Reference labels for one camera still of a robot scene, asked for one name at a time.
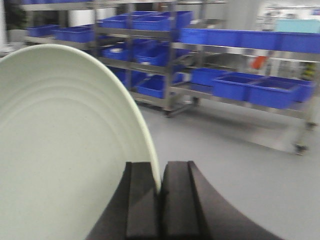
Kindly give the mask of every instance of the white wall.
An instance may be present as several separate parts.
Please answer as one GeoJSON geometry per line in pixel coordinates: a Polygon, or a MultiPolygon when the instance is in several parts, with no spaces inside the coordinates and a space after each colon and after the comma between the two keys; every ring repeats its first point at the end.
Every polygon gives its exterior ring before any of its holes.
{"type": "MultiPolygon", "coordinates": [[[[259,6],[264,0],[229,0],[228,4],[208,4],[205,8],[207,19],[227,19],[227,28],[254,30],[259,6]]],[[[194,11],[199,17],[200,6],[178,6],[179,10],[194,11]]]]}
{"type": "MultiPolygon", "coordinates": [[[[206,7],[207,19],[226,19],[227,28],[233,30],[255,30],[257,16],[262,15],[266,6],[277,4],[281,6],[320,6],[320,0],[229,0],[228,4],[212,4],[206,7]]],[[[194,11],[195,18],[199,17],[199,6],[178,6],[179,10],[194,11]]],[[[283,10],[284,13],[297,13],[301,19],[319,19],[311,16],[312,10],[283,10]]]]}
{"type": "MultiPolygon", "coordinates": [[[[115,15],[114,8],[98,9],[98,19],[105,19],[115,15]]],[[[79,25],[93,24],[95,16],[93,10],[69,11],[69,24],[71,27],[79,25]]]]}

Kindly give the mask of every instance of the white plate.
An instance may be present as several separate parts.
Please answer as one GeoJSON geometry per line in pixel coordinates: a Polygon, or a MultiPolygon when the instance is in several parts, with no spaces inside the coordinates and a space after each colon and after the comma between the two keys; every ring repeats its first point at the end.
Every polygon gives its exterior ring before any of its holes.
{"type": "Polygon", "coordinates": [[[151,162],[160,186],[144,119],[102,63],[51,44],[0,61],[1,240],[83,240],[125,162],[151,162]]]}

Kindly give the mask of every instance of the light blue box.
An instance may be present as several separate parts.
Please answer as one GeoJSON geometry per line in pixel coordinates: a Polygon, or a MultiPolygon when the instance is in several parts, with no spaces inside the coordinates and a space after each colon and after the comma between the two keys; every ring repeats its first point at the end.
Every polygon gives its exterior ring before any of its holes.
{"type": "Polygon", "coordinates": [[[276,32],[287,33],[320,33],[320,21],[317,19],[279,19],[275,26],[276,32]]]}

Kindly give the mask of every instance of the metal shelving rack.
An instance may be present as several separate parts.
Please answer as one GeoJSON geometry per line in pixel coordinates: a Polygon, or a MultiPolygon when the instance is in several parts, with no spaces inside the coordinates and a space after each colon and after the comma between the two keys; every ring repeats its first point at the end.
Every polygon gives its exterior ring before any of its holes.
{"type": "MultiPolygon", "coordinates": [[[[96,56],[98,59],[107,66],[126,69],[127,80],[131,82],[131,71],[140,71],[148,74],[162,75],[165,76],[165,87],[164,87],[164,98],[156,98],[152,96],[143,95],[135,92],[131,89],[131,84],[128,85],[128,91],[132,97],[139,102],[159,106],[164,110],[166,117],[171,114],[184,111],[190,107],[196,106],[200,103],[200,99],[207,99],[211,101],[227,103],[231,105],[241,106],[245,108],[255,109],[268,113],[274,113],[293,118],[304,120],[304,125],[300,128],[299,134],[295,143],[296,153],[302,155],[307,146],[305,145],[304,139],[307,130],[313,129],[317,124],[313,122],[314,114],[314,102],[315,97],[313,96],[310,101],[306,103],[296,103],[290,109],[276,109],[271,107],[265,107],[260,105],[254,105],[249,102],[236,101],[227,98],[216,97],[211,94],[210,87],[204,87],[202,91],[193,89],[193,84],[190,82],[182,82],[176,85],[172,85],[172,79],[174,77],[174,65],[176,63],[174,56],[176,49],[187,49],[197,53],[197,67],[203,65],[204,53],[214,54],[234,54],[234,55],[247,55],[247,56],[266,56],[270,58],[280,58],[287,60],[299,60],[299,61],[314,61],[320,62],[320,54],[313,53],[299,53],[299,52],[288,52],[288,51],[273,51],[253,48],[241,48],[241,47],[225,47],[225,46],[213,46],[213,45],[201,45],[201,44],[185,44],[174,42],[173,34],[175,32],[174,26],[176,21],[175,11],[177,5],[200,5],[200,22],[205,22],[205,8],[207,4],[227,4],[224,0],[201,0],[201,1],[178,1],[178,0],[93,0],[90,2],[67,2],[67,3],[50,3],[50,4],[31,4],[23,5],[22,7],[27,11],[29,23],[33,20],[34,11],[61,11],[61,19],[63,18],[63,11],[67,10],[94,10],[95,25],[94,31],[96,36],[98,34],[104,34],[111,37],[124,38],[132,49],[133,39],[157,39],[166,40],[170,42],[170,58],[167,66],[154,66],[136,63],[133,61],[122,61],[116,59],[109,59],[106,57],[98,57],[98,40],[88,43],[78,43],[69,41],[60,41],[53,38],[53,36],[44,37],[30,37],[27,36],[25,40],[31,43],[37,44],[63,44],[71,46],[81,50],[95,49],[96,56]],[[127,4],[128,12],[134,11],[135,3],[168,3],[169,11],[171,12],[171,30],[170,31],[150,31],[150,30],[136,30],[130,27],[129,29],[120,28],[103,28],[98,26],[97,9],[101,8],[112,8],[118,4],[127,4]],[[185,104],[181,108],[173,109],[174,103],[182,96],[190,96],[192,102],[185,104]]],[[[128,26],[132,26],[131,16],[129,14],[128,26]]]]}
{"type": "MultiPolygon", "coordinates": [[[[299,60],[299,61],[314,61],[320,62],[320,54],[315,53],[301,53],[301,52],[288,52],[288,51],[273,51],[253,48],[242,48],[242,47],[226,47],[226,46],[213,46],[213,45],[200,45],[200,44],[185,44],[185,43],[173,43],[175,49],[188,49],[195,52],[206,52],[206,53],[220,53],[220,54],[234,54],[234,55],[252,55],[252,56],[266,56],[272,58],[281,58],[288,60],[299,60]]],[[[237,101],[228,98],[222,98],[212,95],[211,87],[203,87],[201,91],[195,90],[194,86],[190,82],[171,86],[170,91],[173,93],[179,93],[192,98],[191,106],[199,104],[200,99],[207,99],[211,101],[227,103],[231,105],[241,106],[245,108],[260,110],[268,113],[274,113],[283,116],[289,116],[304,121],[303,126],[299,129],[297,139],[294,143],[295,152],[298,155],[303,155],[308,149],[305,144],[305,137],[308,130],[312,130],[317,124],[313,122],[314,107],[315,107],[315,96],[305,103],[295,103],[289,109],[277,109],[261,105],[251,104],[249,102],[237,101]]]]}
{"type": "MultiPolygon", "coordinates": [[[[129,46],[128,49],[132,50],[132,40],[133,39],[155,39],[155,40],[164,40],[168,41],[170,45],[173,44],[173,34],[174,34],[174,26],[176,22],[176,0],[127,0],[121,1],[121,3],[125,3],[128,6],[128,22],[127,25],[130,26],[129,29],[120,29],[120,28],[104,28],[97,27],[97,34],[105,34],[110,37],[121,37],[125,38],[126,44],[129,46]],[[130,13],[134,11],[134,3],[168,3],[169,11],[171,12],[171,30],[170,31],[154,31],[154,30],[137,30],[132,29],[132,22],[130,13]]],[[[169,48],[169,61],[166,66],[155,66],[155,65],[146,65],[133,62],[132,54],[129,61],[115,60],[106,57],[99,57],[98,59],[107,66],[126,69],[126,80],[128,82],[127,88],[132,97],[139,102],[151,104],[154,106],[158,106],[163,108],[165,111],[171,111],[173,102],[179,98],[179,95],[172,96],[169,92],[170,86],[172,83],[172,79],[174,76],[174,56],[175,49],[173,47],[169,48]],[[161,75],[165,76],[165,87],[164,87],[164,98],[157,98],[153,96],[148,96],[144,94],[140,94],[134,89],[131,88],[131,71],[139,71],[147,74],[153,75],[161,75]]]]}
{"type": "MultiPolygon", "coordinates": [[[[63,2],[63,3],[47,3],[47,4],[25,4],[22,5],[22,8],[27,12],[27,25],[33,26],[34,21],[34,12],[37,11],[59,11],[59,24],[62,27],[64,26],[64,11],[72,11],[72,10],[96,10],[98,8],[114,8],[118,5],[120,1],[97,1],[97,3],[93,1],[88,2],[63,2]]],[[[24,40],[28,43],[33,44],[61,44],[70,46],[80,50],[91,50],[96,47],[95,41],[90,41],[86,43],[81,42],[73,42],[73,41],[62,41],[57,40],[53,35],[42,36],[42,37],[33,37],[26,36],[24,40]]]]}

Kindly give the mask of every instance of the stainless steel shelf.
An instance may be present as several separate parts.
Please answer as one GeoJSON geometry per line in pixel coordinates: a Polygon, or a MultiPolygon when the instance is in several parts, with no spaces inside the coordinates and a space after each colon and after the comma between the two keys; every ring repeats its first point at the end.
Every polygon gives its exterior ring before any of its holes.
{"type": "Polygon", "coordinates": [[[119,4],[129,3],[170,3],[172,0],[98,0],[96,2],[62,2],[47,4],[24,4],[22,8],[25,11],[69,11],[69,10],[89,10],[102,8],[114,8],[119,4]]]}
{"type": "Polygon", "coordinates": [[[133,99],[138,102],[151,104],[151,105],[158,106],[161,108],[164,108],[166,106],[165,99],[144,95],[144,94],[137,93],[134,91],[130,91],[130,94],[133,97],[133,99]]]}
{"type": "Polygon", "coordinates": [[[133,38],[145,39],[169,39],[171,37],[170,31],[136,30],[126,28],[98,27],[97,33],[119,38],[129,38],[131,36],[133,38]]]}
{"type": "Polygon", "coordinates": [[[94,41],[90,41],[90,42],[74,42],[74,41],[61,41],[61,40],[54,40],[55,44],[60,44],[60,45],[66,45],[69,47],[73,47],[76,49],[80,49],[80,50],[90,50],[91,48],[93,48],[95,46],[95,42],[94,41]]]}
{"type": "Polygon", "coordinates": [[[53,35],[25,36],[24,40],[26,42],[35,43],[35,44],[54,44],[55,43],[55,37],[53,35]]]}
{"type": "Polygon", "coordinates": [[[272,11],[272,10],[308,10],[308,9],[320,9],[320,5],[315,6],[271,6],[267,7],[266,10],[272,11]]]}
{"type": "Polygon", "coordinates": [[[265,49],[231,47],[231,46],[187,44],[187,43],[180,43],[180,42],[174,42],[173,47],[175,49],[188,49],[191,51],[205,51],[205,52],[219,53],[219,54],[266,56],[271,58],[320,62],[320,54],[317,54],[317,53],[273,51],[273,50],[265,50],[265,49]]]}
{"type": "Polygon", "coordinates": [[[177,94],[183,94],[183,95],[200,98],[200,99],[208,99],[208,100],[212,100],[220,103],[237,105],[237,106],[241,106],[249,109],[256,109],[256,110],[260,110],[268,113],[274,113],[274,114],[294,117],[298,119],[304,118],[305,116],[304,112],[306,111],[306,108],[307,108],[307,104],[305,103],[295,103],[289,109],[277,109],[277,108],[272,108],[267,106],[260,106],[260,105],[255,105],[245,101],[237,101],[233,99],[212,96],[211,89],[212,87],[210,86],[201,86],[197,84],[192,84],[190,82],[182,83],[182,84],[170,87],[170,91],[177,94]]]}
{"type": "Polygon", "coordinates": [[[48,4],[25,4],[25,11],[63,11],[63,10],[88,10],[93,9],[92,2],[63,2],[48,4]]]}
{"type": "MultiPolygon", "coordinates": [[[[205,4],[227,4],[228,1],[208,1],[205,4]]],[[[203,1],[178,1],[178,5],[201,5],[203,1]]]]}
{"type": "Polygon", "coordinates": [[[129,62],[111,59],[107,57],[99,57],[98,58],[102,63],[107,66],[128,70],[136,70],[147,74],[157,74],[157,75],[166,75],[167,68],[164,66],[154,66],[154,65],[146,65],[137,62],[129,62]]]}
{"type": "Polygon", "coordinates": [[[62,41],[57,40],[53,35],[49,36],[43,36],[43,37],[35,37],[35,36],[26,36],[24,37],[24,40],[29,43],[35,43],[35,44],[60,44],[60,45],[66,45],[69,47],[73,47],[80,50],[89,50],[90,48],[94,47],[95,42],[90,41],[86,43],[82,42],[74,42],[74,41],[62,41]]]}

